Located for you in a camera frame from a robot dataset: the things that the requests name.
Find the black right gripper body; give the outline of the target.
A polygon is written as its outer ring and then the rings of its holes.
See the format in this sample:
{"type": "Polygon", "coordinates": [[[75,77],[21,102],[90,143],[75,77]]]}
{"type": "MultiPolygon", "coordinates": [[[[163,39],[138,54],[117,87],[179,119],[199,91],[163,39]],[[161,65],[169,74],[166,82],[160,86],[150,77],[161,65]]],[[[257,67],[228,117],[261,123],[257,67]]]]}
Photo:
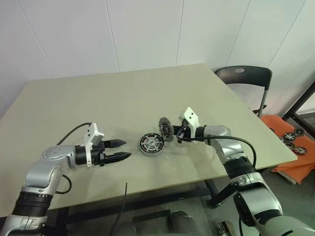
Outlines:
{"type": "Polygon", "coordinates": [[[191,139],[191,130],[187,122],[183,122],[179,127],[176,137],[178,141],[190,141],[191,139]]]}

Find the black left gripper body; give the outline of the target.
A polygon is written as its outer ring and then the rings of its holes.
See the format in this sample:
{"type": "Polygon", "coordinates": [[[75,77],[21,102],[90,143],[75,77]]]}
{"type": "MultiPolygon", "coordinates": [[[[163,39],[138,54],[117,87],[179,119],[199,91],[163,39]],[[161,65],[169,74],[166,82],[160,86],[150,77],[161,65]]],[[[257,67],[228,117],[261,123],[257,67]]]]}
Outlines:
{"type": "Polygon", "coordinates": [[[93,145],[91,149],[91,162],[93,165],[103,167],[105,165],[105,144],[101,141],[98,145],[93,145]]]}

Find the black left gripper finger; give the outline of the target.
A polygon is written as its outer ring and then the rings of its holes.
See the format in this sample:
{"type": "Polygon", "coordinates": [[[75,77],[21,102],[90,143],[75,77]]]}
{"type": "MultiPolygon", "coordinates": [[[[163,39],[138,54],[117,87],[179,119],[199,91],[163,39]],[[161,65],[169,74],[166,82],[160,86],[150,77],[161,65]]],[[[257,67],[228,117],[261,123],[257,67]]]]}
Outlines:
{"type": "Polygon", "coordinates": [[[105,148],[118,148],[125,145],[126,142],[123,140],[114,139],[114,140],[103,141],[103,144],[105,148]]]}
{"type": "Polygon", "coordinates": [[[105,164],[111,164],[123,161],[131,156],[129,152],[117,152],[105,157],[105,164]]]}

